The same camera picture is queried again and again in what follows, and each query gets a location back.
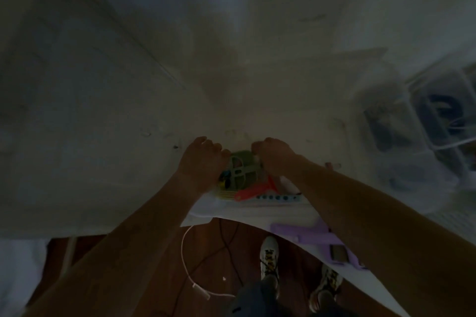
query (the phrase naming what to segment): forearm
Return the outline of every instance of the forearm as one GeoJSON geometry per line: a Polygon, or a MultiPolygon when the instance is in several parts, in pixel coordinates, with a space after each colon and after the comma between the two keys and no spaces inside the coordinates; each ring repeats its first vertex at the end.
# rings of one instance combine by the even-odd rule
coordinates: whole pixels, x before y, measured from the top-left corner
{"type": "Polygon", "coordinates": [[[286,177],[412,316],[467,311],[475,246],[387,194],[302,156],[290,165],[286,177]]]}
{"type": "Polygon", "coordinates": [[[197,192],[176,176],[88,253],[25,317],[130,316],[197,192]]]}

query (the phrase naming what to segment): hand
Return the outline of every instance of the hand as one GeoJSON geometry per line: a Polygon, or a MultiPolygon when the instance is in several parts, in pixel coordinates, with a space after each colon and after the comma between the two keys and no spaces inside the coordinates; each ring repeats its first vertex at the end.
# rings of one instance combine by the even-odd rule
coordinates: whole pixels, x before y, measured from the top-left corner
{"type": "Polygon", "coordinates": [[[198,137],[185,150],[175,175],[199,195],[209,191],[230,160],[230,151],[221,148],[220,143],[198,137]]]}
{"type": "Polygon", "coordinates": [[[254,142],[251,151],[259,156],[265,170],[275,177],[286,176],[298,156],[289,144],[275,138],[254,142]]]}

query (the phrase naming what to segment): purple plastic object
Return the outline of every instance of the purple plastic object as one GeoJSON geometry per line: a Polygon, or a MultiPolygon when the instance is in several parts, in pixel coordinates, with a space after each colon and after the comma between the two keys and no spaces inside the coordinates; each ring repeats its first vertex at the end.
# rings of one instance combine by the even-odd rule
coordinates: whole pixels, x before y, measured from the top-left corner
{"type": "MultiPolygon", "coordinates": [[[[332,256],[330,253],[331,245],[343,245],[344,243],[342,243],[342,241],[334,233],[329,232],[329,227],[321,218],[319,218],[316,225],[311,228],[273,223],[271,224],[271,232],[273,232],[274,234],[279,234],[281,236],[292,237],[294,242],[296,243],[316,245],[329,264],[344,265],[344,263],[332,260],[332,256]]],[[[362,267],[360,265],[357,256],[352,253],[349,248],[346,247],[346,250],[349,258],[349,263],[352,266],[359,270],[367,270],[367,268],[362,267]]]]}

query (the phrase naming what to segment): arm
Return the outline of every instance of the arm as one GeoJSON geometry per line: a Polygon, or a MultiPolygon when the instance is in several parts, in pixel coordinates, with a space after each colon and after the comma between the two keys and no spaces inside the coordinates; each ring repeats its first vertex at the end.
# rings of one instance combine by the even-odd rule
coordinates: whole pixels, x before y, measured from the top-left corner
{"type": "Polygon", "coordinates": [[[300,155],[281,140],[253,143],[412,316],[475,316],[476,247],[387,194],[300,155]]]}
{"type": "Polygon", "coordinates": [[[24,317],[132,315],[164,250],[196,200],[217,182],[229,156],[221,145],[197,138],[164,187],[80,260],[24,317]]]}

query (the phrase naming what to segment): white sneaker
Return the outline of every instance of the white sneaker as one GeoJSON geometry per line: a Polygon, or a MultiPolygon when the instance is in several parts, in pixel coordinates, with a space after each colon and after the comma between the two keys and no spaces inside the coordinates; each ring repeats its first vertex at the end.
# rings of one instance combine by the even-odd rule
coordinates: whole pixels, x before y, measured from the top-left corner
{"type": "Polygon", "coordinates": [[[268,236],[261,245],[259,253],[259,264],[261,266],[261,280],[267,276],[274,276],[276,279],[276,299],[279,297],[279,273],[277,271],[277,259],[279,257],[279,246],[273,236],[268,236]]]}
{"type": "Polygon", "coordinates": [[[342,276],[336,271],[322,264],[322,278],[319,287],[317,287],[309,297],[309,309],[313,313],[319,312],[319,293],[326,291],[329,292],[334,299],[339,293],[339,287],[342,284],[342,276]]]}

